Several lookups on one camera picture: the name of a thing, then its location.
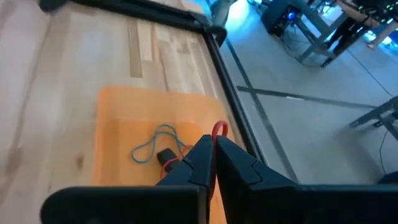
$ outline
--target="black metal frame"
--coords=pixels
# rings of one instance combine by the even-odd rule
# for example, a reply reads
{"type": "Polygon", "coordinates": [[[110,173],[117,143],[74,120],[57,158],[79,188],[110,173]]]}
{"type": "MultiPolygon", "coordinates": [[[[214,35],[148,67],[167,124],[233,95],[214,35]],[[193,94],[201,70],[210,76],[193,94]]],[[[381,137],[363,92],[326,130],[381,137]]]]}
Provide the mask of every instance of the black metal frame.
{"type": "MultiPolygon", "coordinates": [[[[68,0],[41,0],[40,8],[45,12],[53,12],[68,0]]],[[[97,7],[126,16],[145,19],[160,24],[189,30],[203,36],[211,59],[216,68],[221,85],[224,89],[234,119],[238,125],[243,142],[248,153],[265,163],[248,117],[239,100],[238,91],[229,75],[219,51],[227,32],[220,26],[213,26],[210,20],[203,14],[192,11],[184,11],[149,0],[72,0],[85,6],[97,7]]]]}
{"type": "Polygon", "coordinates": [[[349,125],[353,128],[365,124],[370,120],[377,120],[373,124],[375,128],[384,126],[398,141],[398,129],[393,125],[397,120],[396,113],[398,113],[398,96],[391,98],[389,101],[383,103],[381,106],[374,108],[372,111],[362,115],[360,118],[351,122],[349,125]]]}

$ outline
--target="person's leg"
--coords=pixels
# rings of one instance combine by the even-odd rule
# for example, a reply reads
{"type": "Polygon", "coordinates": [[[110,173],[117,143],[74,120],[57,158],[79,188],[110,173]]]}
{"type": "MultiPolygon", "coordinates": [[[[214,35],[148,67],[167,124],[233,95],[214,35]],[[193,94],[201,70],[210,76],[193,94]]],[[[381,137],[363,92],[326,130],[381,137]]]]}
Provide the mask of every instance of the person's leg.
{"type": "Polygon", "coordinates": [[[355,23],[356,21],[352,18],[347,18],[336,30],[336,32],[330,37],[328,41],[325,42],[326,48],[330,48],[334,42],[336,42],[340,37],[342,37],[349,28],[355,23]]]}
{"type": "Polygon", "coordinates": [[[357,33],[357,31],[362,28],[362,24],[359,22],[356,22],[355,25],[351,26],[340,38],[340,40],[338,41],[338,45],[336,46],[334,51],[337,51],[339,49],[345,48],[346,44],[348,44],[347,42],[352,38],[353,35],[355,35],[355,33],[357,33]]]}
{"type": "Polygon", "coordinates": [[[368,44],[369,48],[374,49],[377,47],[388,35],[390,35],[394,30],[398,29],[398,22],[392,21],[387,27],[379,34],[377,37],[368,44]]]}

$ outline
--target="light wood strip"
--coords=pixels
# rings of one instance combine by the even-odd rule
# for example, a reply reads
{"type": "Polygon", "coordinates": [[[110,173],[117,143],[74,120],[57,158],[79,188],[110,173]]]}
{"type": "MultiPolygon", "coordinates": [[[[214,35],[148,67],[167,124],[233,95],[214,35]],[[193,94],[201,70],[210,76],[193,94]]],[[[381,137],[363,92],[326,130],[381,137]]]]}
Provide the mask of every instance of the light wood strip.
{"type": "Polygon", "coordinates": [[[138,20],[139,53],[142,60],[152,61],[152,23],[138,20]]]}

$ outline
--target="blue light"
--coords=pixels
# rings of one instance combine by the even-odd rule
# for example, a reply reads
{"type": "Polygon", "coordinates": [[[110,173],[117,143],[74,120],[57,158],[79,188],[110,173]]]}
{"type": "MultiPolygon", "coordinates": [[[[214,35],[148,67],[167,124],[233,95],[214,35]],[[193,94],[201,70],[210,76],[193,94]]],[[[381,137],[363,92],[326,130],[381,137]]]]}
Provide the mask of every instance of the blue light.
{"type": "Polygon", "coordinates": [[[291,21],[291,20],[294,19],[295,16],[296,16],[296,12],[295,12],[295,11],[290,11],[290,12],[287,14],[287,19],[291,21]]]}

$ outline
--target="black object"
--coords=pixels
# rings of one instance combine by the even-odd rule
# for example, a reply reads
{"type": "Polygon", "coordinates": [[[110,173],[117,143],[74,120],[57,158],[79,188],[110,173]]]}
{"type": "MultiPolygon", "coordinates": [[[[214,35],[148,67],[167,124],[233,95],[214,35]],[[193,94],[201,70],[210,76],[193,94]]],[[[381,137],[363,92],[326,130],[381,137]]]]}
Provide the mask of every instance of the black object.
{"type": "Polygon", "coordinates": [[[294,19],[293,17],[289,17],[289,13],[293,13],[295,16],[300,13],[300,10],[287,1],[272,1],[261,16],[261,21],[268,33],[281,37],[286,27],[294,19]]]}
{"type": "MultiPolygon", "coordinates": [[[[167,161],[177,158],[177,156],[174,154],[174,152],[169,148],[160,151],[156,156],[157,156],[157,160],[160,162],[160,164],[162,166],[167,161]]],[[[180,163],[180,161],[178,161],[178,160],[173,161],[173,162],[169,163],[166,167],[164,167],[164,170],[166,171],[166,173],[169,173],[169,172],[171,172],[171,170],[176,168],[179,163],[180,163]]]]}
{"type": "Polygon", "coordinates": [[[56,192],[42,207],[42,222],[208,223],[215,174],[228,223],[398,222],[394,185],[298,185],[229,139],[217,141],[214,152],[211,137],[203,136],[154,187],[56,192]]]}
{"type": "Polygon", "coordinates": [[[360,118],[351,122],[349,125],[353,128],[356,128],[359,125],[369,122],[370,120],[376,120],[376,122],[373,124],[375,128],[383,125],[398,141],[398,128],[393,125],[397,119],[398,96],[395,96],[389,101],[383,103],[381,106],[378,106],[370,112],[362,115],[360,118]]]}
{"type": "MultiPolygon", "coordinates": [[[[179,29],[190,30],[201,34],[205,40],[217,75],[224,89],[228,103],[234,116],[242,140],[248,153],[256,155],[265,162],[258,141],[244,113],[239,100],[237,89],[229,75],[219,51],[220,45],[226,38],[226,29],[213,26],[208,19],[191,11],[184,11],[174,7],[159,4],[149,0],[72,0],[85,6],[98,7],[107,11],[117,12],[127,16],[158,22],[179,29]]],[[[54,12],[68,0],[40,0],[39,6],[45,12],[54,12]]]]}

